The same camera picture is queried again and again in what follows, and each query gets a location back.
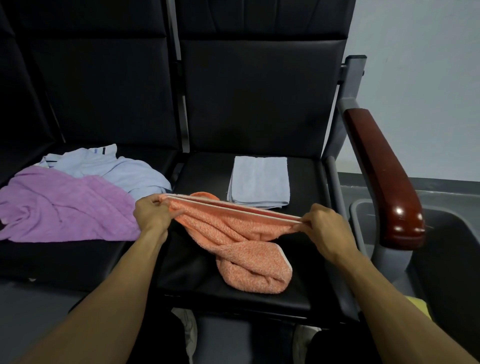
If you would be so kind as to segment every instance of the hand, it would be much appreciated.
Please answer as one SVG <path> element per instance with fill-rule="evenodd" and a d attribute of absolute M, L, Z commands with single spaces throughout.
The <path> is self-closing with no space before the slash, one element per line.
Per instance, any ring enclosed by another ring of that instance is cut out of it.
<path fill-rule="evenodd" d="M 306 233 L 329 262 L 338 265 L 359 252 L 348 222 L 334 210 L 313 204 L 301 221 L 295 230 Z"/>
<path fill-rule="evenodd" d="M 143 197 L 135 203 L 133 216 L 137 220 L 141 232 L 156 231 L 162 243 L 168 236 L 167 228 L 173 218 L 183 213 L 183 210 L 170 212 L 168 202 L 160 203 L 159 194 Z"/>

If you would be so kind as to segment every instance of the shoe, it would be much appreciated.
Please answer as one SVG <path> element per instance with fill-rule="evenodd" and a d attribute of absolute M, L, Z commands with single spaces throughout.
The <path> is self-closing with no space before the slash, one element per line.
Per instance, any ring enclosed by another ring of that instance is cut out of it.
<path fill-rule="evenodd" d="M 193 364 L 193 353 L 197 348 L 197 321 L 193 315 L 192 310 L 185 308 L 172 308 L 172 313 L 180 319 L 185 328 L 185 346 L 187 348 L 187 355 L 190 359 L 190 364 Z"/>
<path fill-rule="evenodd" d="M 319 331 L 322 330 L 313 326 L 295 326 L 292 340 L 293 364 L 305 364 L 308 345 L 313 339 L 313 336 Z"/>

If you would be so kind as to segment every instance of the wooden armrest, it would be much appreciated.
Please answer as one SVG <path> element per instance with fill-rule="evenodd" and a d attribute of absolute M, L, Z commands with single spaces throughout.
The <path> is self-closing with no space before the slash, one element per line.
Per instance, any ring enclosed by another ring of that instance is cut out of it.
<path fill-rule="evenodd" d="M 379 221 L 380 245 L 398 250 L 420 248 L 425 223 L 420 200 L 373 116 L 347 109 L 344 121 Z"/>

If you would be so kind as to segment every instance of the light blue towel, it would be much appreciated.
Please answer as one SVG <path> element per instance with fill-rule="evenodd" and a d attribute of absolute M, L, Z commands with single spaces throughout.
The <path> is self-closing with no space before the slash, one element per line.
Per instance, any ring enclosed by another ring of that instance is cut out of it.
<path fill-rule="evenodd" d="M 117 145 L 80 148 L 63 155 L 48 154 L 36 165 L 54 168 L 73 177 L 101 176 L 122 188 L 135 201 L 150 194 L 171 192 L 163 174 L 141 160 L 116 156 Z"/>
<path fill-rule="evenodd" d="M 288 205 L 287 158 L 235 157 L 227 200 L 263 208 Z"/>

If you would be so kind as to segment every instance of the folded towel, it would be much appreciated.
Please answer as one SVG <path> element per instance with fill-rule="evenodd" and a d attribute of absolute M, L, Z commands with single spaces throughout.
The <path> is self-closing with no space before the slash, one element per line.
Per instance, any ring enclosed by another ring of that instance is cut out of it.
<path fill-rule="evenodd" d="M 274 208 L 290 202 L 286 157 L 235 157 L 227 200 L 240 205 Z"/>
<path fill-rule="evenodd" d="M 171 192 L 170 182 L 142 160 L 117 158 L 117 145 L 80 148 L 63 155 L 48 154 L 36 164 L 61 170 L 73 177 L 101 176 L 127 191 L 135 200 Z"/>
<path fill-rule="evenodd" d="M 134 199 L 99 176 L 74 178 L 31 166 L 0 189 L 0 240 L 21 243 L 134 241 Z"/>
<path fill-rule="evenodd" d="M 219 201 L 206 192 L 190 196 L 163 194 L 171 211 L 183 209 L 175 220 L 193 240 L 216 255 L 224 281 L 239 290 L 280 293 L 292 278 L 292 267 L 282 248 L 269 242 L 295 232 L 300 218 Z"/>

